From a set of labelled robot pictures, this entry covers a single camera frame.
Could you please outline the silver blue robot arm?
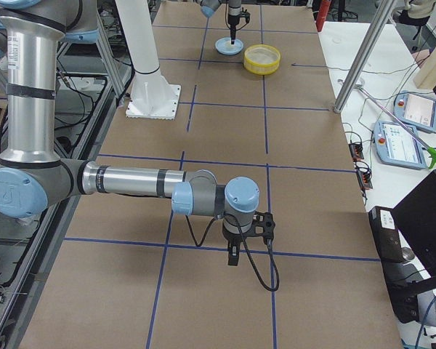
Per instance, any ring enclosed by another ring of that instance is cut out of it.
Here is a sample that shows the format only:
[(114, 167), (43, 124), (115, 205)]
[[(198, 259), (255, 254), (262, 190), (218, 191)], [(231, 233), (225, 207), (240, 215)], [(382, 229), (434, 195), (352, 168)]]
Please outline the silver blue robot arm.
[(255, 234), (259, 189), (250, 178), (219, 185), (209, 171), (102, 166), (54, 150), (57, 45), (93, 43), (95, 1), (0, 1), (7, 31), (8, 145), (0, 154), (0, 212), (26, 218), (66, 198), (93, 193), (168, 198), (185, 216), (223, 221), (228, 262)]
[(235, 44), (236, 33), (238, 31), (238, 25), (242, 17), (245, 17), (243, 13), (241, 0), (200, 0), (195, 1), (201, 8), (201, 13), (210, 18), (219, 9), (222, 4), (225, 4), (225, 23), (230, 31), (230, 43)]

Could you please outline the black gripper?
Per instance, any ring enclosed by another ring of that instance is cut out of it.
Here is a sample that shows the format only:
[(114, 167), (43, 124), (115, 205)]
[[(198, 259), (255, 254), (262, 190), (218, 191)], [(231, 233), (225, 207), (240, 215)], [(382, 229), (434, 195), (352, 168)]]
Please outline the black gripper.
[(240, 233), (232, 233), (227, 228), (222, 229), (222, 234), (227, 240), (228, 262), (229, 266), (237, 266), (239, 261), (239, 251), (243, 239)]
[(235, 44), (236, 40), (236, 28), (240, 22), (241, 17), (241, 7), (240, 6), (231, 6), (227, 8), (227, 24), (230, 27), (230, 43), (232, 45)]

